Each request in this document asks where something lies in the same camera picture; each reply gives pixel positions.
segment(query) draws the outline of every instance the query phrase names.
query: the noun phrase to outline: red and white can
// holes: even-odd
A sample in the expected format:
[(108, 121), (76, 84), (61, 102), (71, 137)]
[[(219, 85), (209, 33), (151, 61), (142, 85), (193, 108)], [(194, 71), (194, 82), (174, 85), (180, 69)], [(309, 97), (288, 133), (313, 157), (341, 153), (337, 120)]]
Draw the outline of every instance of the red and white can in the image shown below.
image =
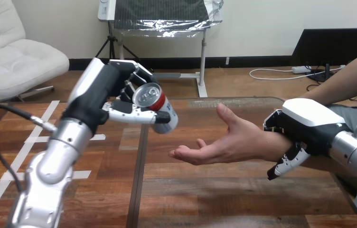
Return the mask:
[(138, 107), (146, 107), (152, 111), (164, 111), (169, 113), (169, 123), (156, 123), (152, 128), (156, 133), (167, 134), (177, 127), (179, 118), (165, 96), (160, 85), (156, 83), (146, 83), (138, 87), (132, 95), (132, 101)]

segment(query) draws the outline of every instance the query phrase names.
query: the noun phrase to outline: robotic arm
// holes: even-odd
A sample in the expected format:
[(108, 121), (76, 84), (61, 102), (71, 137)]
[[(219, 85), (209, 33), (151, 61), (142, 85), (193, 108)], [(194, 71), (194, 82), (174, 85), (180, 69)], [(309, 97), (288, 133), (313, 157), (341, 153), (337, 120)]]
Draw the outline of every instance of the robotic arm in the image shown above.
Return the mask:
[[(36, 155), (26, 170), (26, 189), (16, 199), (7, 227), (58, 226), (73, 165), (99, 125), (107, 120), (142, 124), (171, 121), (168, 112), (133, 104), (135, 90), (131, 82), (141, 86), (157, 81), (134, 61), (110, 60), (105, 65), (94, 58), (75, 85), (57, 128), (38, 117), (31, 117), (34, 123), (53, 133), (46, 151)], [(107, 103), (110, 96), (119, 96), (120, 100)]]
[(264, 130), (285, 134), (295, 142), (268, 172), (273, 180), (302, 164), (310, 155), (331, 157), (357, 176), (357, 129), (325, 106), (309, 99), (287, 100), (264, 121)]

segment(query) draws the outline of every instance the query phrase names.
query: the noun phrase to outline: connector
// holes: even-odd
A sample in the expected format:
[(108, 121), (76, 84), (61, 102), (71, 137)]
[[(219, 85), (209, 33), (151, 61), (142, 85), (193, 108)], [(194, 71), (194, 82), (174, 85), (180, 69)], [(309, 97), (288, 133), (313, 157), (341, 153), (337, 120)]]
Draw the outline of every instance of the connector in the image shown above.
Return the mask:
[(292, 72), (294, 74), (310, 73), (311, 67), (310, 66), (294, 66), (294, 67), (292, 67)]
[(55, 132), (57, 131), (57, 127), (54, 126), (52, 123), (49, 123), (47, 121), (44, 121), (42, 119), (40, 119), (37, 116), (31, 116), (30, 120), (36, 124), (37, 126), (42, 127), (44, 130), (47, 130), (48, 132)]

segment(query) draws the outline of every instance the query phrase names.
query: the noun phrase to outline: computer monitor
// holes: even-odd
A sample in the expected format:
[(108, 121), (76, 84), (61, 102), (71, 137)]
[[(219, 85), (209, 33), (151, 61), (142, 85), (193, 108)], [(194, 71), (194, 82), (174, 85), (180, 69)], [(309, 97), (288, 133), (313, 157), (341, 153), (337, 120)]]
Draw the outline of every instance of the computer monitor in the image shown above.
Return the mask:
[(357, 28), (305, 29), (292, 54), (293, 66), (325, 66), (325, 73), (309, 76), (324, 82), (330, 65), (346, 65), (357, 58)]

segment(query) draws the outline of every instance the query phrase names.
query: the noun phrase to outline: wooden table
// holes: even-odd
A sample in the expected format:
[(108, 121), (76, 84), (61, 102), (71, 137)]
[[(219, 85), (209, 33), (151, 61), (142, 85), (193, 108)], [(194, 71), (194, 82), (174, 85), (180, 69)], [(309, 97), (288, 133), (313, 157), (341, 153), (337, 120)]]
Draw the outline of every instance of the wooden table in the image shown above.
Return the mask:
[[(275, 98), (171, 100), (179, 125), (166, 135), (145, 125), (108, 122), (97, 132), (105, 140), (90, 141), (75, 166), (91, 172), (70, 185), (60, 227), (357, 227), (357, 214), (328, 172), (298, 167), (269, 181), (271, 162), (193, 166), (168, 157), (178, 145), (196, 147), (197, 138), (211, 143), (226, 132), (216, 115), (219, 102), (258, 126), (282, 105)], [(15, 106), (41, 116), (49, 104)], [(64, 108), (59, 103), (49, 120), (57, 124)], [(0, 151), (8, 162), (34, 127), (13, 114), (2, 118)], [(45, 145), (34, 143), (18, 172)], [(4, 172), (0, 164), (0, 178)], [(16, 195), (11, 182), (0, 199), (0, 227)]]

